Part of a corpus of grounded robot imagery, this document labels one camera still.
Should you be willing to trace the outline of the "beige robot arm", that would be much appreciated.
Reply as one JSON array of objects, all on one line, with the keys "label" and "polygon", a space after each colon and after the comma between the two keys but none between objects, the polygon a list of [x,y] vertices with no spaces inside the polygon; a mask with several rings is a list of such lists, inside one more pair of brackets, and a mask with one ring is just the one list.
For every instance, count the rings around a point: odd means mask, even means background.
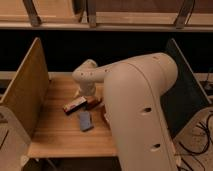
[{"label": "beige robot arm", "polygon": [[99,67],[88,59],[72,77],[79,93],[103,96],[122,171],[177,171],[174,146],[160,98],[176,82],[175,61],[165,53],[140,55]]}]

